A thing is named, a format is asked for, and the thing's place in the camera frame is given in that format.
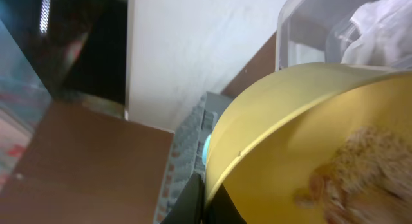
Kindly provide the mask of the blue plastic cup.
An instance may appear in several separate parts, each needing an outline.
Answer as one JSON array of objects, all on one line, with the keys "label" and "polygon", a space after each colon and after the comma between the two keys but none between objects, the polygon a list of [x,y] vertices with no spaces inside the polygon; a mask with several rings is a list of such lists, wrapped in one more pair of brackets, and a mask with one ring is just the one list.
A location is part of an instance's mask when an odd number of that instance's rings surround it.
[{"label": "blue plastic cup", "polygon": [[203,165],[207,164],[207,157],[208,157],[208,152],[209,152],[209,144],[210,144],[211,136],[212,136],[211,134],[207,136],[204,142],[204,145],[203,145],[203,151],[202,151],[202,156],[201,156]]}]

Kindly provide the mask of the food scraps and rice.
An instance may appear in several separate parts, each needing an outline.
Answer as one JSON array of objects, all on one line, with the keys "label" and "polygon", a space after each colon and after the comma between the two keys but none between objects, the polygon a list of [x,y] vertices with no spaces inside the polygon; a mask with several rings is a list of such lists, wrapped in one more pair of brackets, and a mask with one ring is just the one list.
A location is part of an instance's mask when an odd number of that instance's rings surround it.
[{"label": "food scraps and rice", "polygon": [[387,130],[354,131],[294,192],[327,223],[411,223],[411,144]]}]

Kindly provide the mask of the white napkin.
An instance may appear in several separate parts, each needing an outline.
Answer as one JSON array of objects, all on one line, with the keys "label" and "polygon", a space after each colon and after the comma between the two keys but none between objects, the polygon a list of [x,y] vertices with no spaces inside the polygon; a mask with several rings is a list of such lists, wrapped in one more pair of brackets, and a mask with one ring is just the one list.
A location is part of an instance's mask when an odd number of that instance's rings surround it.
[{"label": "white napkin", "polygon": [[411,63],[411,0],[378,0],[360,6],[350,21],[359,38],[342,63],[396,66]]}]

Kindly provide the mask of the yellow bowl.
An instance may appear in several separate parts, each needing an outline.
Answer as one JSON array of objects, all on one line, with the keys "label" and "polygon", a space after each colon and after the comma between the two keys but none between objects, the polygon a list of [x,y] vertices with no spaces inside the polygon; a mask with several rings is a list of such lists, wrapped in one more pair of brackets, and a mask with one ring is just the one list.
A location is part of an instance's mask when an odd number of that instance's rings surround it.
[{"label": "yellow bowl", "polygon": [[224,188],[247,223],[322,223],[322,212],[296,207],[293,193],[364,126],[411,140],[410,70],[309,63],[267,75],[212,132],[205,206]]}]

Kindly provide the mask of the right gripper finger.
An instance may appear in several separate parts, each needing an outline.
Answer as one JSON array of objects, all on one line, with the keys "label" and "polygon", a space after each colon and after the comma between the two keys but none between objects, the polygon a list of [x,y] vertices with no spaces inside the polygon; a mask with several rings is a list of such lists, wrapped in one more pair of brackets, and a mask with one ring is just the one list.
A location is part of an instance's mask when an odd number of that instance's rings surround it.
[{"label": "right gripper finger", "polygon": [[205,206],[205,183],[197,173],[186,183],[161,224],[246,224],[222,185]]}]

